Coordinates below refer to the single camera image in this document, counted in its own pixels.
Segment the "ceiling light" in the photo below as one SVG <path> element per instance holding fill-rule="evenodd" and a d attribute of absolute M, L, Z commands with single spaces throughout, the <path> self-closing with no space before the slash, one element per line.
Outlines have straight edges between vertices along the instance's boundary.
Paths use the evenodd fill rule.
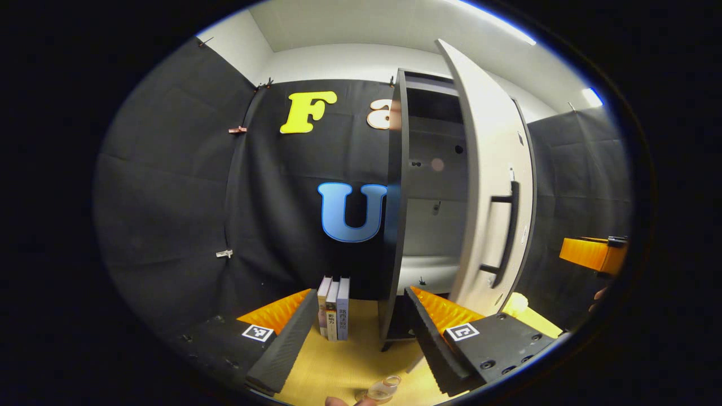
<path fill-rule="evenodd" d="M 473 13 L 474 15 L 478 16 L 482 20 L 486 22 L 490 22 L 491 24 L 501 28 L 502 30 L 506 31 L 507 34 L 512 35 L 513 37 L 516 37 L 519 40 L 524 41 L 525 43 L 528 43 L 529 45 L 536 44 L 535 40 L 532 40 L 527 34 L 522 33 L 520 30 L 516 29 L 514 26 L 509 24 L 508 22 L 500 19 L 499 17 L 496 17 L 495 15 L 489 14 L 486 11 L 477 8 L 474 5 L 464 3 L 460 0 L 444 0 L 447 3 L 454 4 L 455 6 L 461 7 L 463 9 L 466 9 L 468 12 Z"/>
<path fill-rule="evenodd" d="M 587 100 L 587 103 L 589 103 L 591 107 L 599 107 L 603 104 L 601 102 L 601 99 L 599 99 L 599 96 L 596 95 L 596 92 L 591 87 L 582 90 L 582 95 L 584 95 L 584 98 Z"/>

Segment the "human hand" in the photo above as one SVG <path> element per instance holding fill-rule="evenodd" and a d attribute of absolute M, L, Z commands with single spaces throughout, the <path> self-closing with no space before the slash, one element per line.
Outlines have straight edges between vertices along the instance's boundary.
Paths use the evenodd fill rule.
<path fill-rule="evenodd" d="M 329 396 L 326 398 L 324 406 L 349 406 L 348 403 L 339 399 L 338 397 Z M 354 406 L 376 406 L 376 401 L 373 399 L 364 398 L 354 403 Z"/>
<path fill-rule="evenodd" d="M 595 301 L 598 301 L 599 299 L 601 299 L 601 297 L 604 296 L 604 291 L 605 291 L 605 290 L 606 290 L 606 288 L 604 288 L 604 289 L 600 290 L 599 292 L 597 292 L 597 293 L 594 295 L 594 300 L 595 300 Z M 591 305 L 591 306 L 589 306 L 589 311 L 592 311 L 592 309 L 594 308 L 594 306 L 596 306 L 596 303 L 593 304 L 593 305 Z"/>

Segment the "book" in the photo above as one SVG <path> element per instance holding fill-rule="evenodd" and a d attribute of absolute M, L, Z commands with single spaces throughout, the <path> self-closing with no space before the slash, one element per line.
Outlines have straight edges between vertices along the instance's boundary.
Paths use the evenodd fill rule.
<path fill-rule="evenodd" d="M 331 287 L 331 278 L 325 277 L 321 281 L 321 286 L 318 287 L 318 327 L 321 331 L 321 335 L 328 337 L 326 327 L 326 295 L 329 294 L 329 288 Z"/>
<path fill-rule="evenodd" d="M 343 277 L 339 281 L 339 294 L 336 296 L 336 318 L 338 327 L 336 336 L 339 341 L 349 339 L 349 288 L 351 279 Z"/>
<path fill-rule="evenodd" d="M 338 341 L 336 333 L 336 296 L 339 294 L 339 283 L 331 282 L 329 294 L 326 296 L 326 325 L 329 341 Z"/>

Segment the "yellow floor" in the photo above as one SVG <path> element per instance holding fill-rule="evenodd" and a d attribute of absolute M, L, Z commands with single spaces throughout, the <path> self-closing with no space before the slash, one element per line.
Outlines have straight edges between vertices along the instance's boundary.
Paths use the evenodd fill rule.
<path fill-rule="evenodd" d="M 431 406 L 451 399 L 439 390 L 425 359 L 406 373 L 422 354 L 415 341 L 394 343 L 382 353 L 378 336 L 377 303 L 351 299 L 349 339 L 329 342 L 321 336 L 316 322 L 283 390 L 274 398 L 297 406 L 323 406 L 327 396 L 334 396 L 353 405 L 356 393 L 386 376 L 397 375 L 401 384 L 386 405 Z"/>

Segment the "white wall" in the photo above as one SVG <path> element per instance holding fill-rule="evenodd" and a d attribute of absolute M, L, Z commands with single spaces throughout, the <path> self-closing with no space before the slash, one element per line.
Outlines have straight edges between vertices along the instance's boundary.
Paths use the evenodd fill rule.
<path fill-rule="evenodd" d="M 201 41 L 213 37 L 206 45 L 254 85 L 268 82 L 265 66 L 273 50 L 248 10 L 230 15 L 196 37 Z"/>
<path fill-rule="evenodd" d="M 398 68 L 451 76 L 441 55 L 376 44 L 333 44 L 276 52 L 268 60 L 262 76 L 266 79 L 271 77 L 276 83 L 309 79 L 388 82 L 391 76 L 396 76 Z M 507 94 L 519 102 L 528 123 L 558 114 L 531 93 L 496 74 L 488 73 Z"/>

